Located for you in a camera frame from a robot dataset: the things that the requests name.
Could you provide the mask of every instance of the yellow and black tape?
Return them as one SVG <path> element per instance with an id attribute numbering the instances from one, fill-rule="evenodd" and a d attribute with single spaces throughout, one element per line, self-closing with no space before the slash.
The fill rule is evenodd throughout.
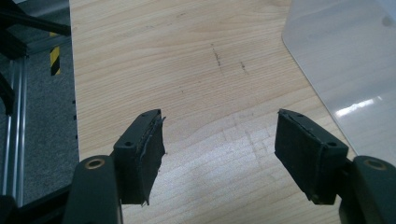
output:
<path id="1" fill-rule="evenodd" d="M 55 36 L 55 33 L 49 33 L 49 36 Z M 50 74 L 52 76 L 61 74 L 61 62 L 60 62 L 60 53 L 61 50 L 58 47 L 53 48 L 50 51 Z"/>

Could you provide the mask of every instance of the wooden table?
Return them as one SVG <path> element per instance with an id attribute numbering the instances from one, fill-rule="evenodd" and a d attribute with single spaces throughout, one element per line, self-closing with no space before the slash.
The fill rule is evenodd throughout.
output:
<path id="1" fill-rule="evenodd" d="M 80 158 L 160 108 L 167 155 L 125 223 L 339 223 L 274 154 L 277 110 L 346 142 L 285 48 L 290 0 L 71 0 Z"/>

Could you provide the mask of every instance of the metal frame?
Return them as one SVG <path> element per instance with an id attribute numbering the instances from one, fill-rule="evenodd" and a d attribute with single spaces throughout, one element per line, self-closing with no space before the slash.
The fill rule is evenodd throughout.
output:
<path id="1" fill-rule="evenodd" d="M 13 21 L 17 24 L 30 26 L 36 29 L 53 32 L 59 35 L 71 35 L 70 26 L 56 22 L 45 21 L 20 12 L 0 8 L 0 19 Z"/>
<path id="2" fill-rule="evenodd" d="M 64 35 L 49 36 L 47 38 L 43 38 L 36 42 L 28 43 L 26 52 L 28 55 L 32 55 L 39 52 L 43 52 L 44 50 L 50 50 L 57 46 L 70 43 L 71 41 L 72 41 L 71 36 L 64 36 Z"/>
<path id="3" fill-rule="evenodd" d="M 2 41 L 0 53 L 4 54 L 10 60 L 15 60 L 26 55 L 26 45 L 8 31 L 0 29 L 0 39 Z"/>
<path id="4" fill-rule="evenodd" d="M 14 113 L 7 118 L 6 153 L 2 194 L 12 195 L 18 206 L 23 205 L 24 136 L 26 121 L 28 57 L 10 62 L 11 87 L 15 91 Z"/>

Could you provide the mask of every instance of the pencil mark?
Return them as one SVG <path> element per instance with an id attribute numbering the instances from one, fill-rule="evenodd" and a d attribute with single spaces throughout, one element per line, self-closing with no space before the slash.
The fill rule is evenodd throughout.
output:
<path id="1" fill-rule="evenodd" d="M 248 118 L 248 117 L 254 117 L 254 113 L 252 112 L 252 113 L 244 113 L 244 114 L 240 114 L 239 115 L 239 118 L 240 119 L 245 119 L 245 118 Z"/>
<path id="2" fill-rule="evenodd" d="M 185 12 L 183 12 L 183 13 L 181 13 L 181 14 L 177 15 L 177 16 L 176 16 L 176 18 L 182 17 L 182 16 L 184 16 L 184 15 L 186 15 L 186 13 L 185 13 Z"/>
<path id="3" fill-rule="evenodd" d="M 212 49 L 213 49 L 213 53 L 215 54 L 216 57 L 216 61 L 218 61 L 218 66 L 221 66 L 221 62 L 220 62 L 220 56 L 218 55 L 218 53 L 215 50 L 215 46 L 212 44 Z"/>
<path id="4" fill-rule="evenodd" d="M 245 75 L 249 75 L 249 73 L 248 73 L 248 71 L 247 71 L 247 69 L 245 67 L 245 64 L 242 63 L 242 62 L 241 62 L 241 67 L 242 67 L 242 70 L 244 70 Z"/>
<path id="5" fill-rule="evenodd" d="M 214 44 L 210 44 L 210 45 L 212 46 L 213 54 L 215 54 L 216 61 L 218 62 L 218 67 L 220 69 L 220 72 L 221 72 L 222 75 L 224 75 L 223 72 L 222 72 L 222 69 L 221 69 L 220 56 L 218 55 L 218 53 L 215 50 L 215 45 Z"/>

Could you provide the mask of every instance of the screw hole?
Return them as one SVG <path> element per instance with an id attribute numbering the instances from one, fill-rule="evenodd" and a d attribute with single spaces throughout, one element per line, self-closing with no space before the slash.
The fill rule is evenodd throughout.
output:
<path id="1" fill-rule="evenodd" d="M 329 145 L 329 146 L 331 146 L 331 147 L 336 147 L 336 146 L 337 146 L 337 144 L 334 143 L 334 142 L 329 142 L 329 143 L 327 143 L 327 145 Z"/>
<path id="2" fill-rule="evenodd" d="M 89 170 L 93 170 L 93 169 L 103 166 L 104 164 L 105 164 L 105 161 L 103 159 L 93 159 L 93 160 L 87 161 L 87 163 L 85 163 L 85 168 L 87 168 Z"/>
<path id="3" fill-rule="evenodd" d="M 384 171 L 387 169 L 387 166 L 380 161 L 365 160 L 364 164 L 366 164 L 367 166 L 370 166 L 373 169 L 380 170 L 380 171 Z"/>

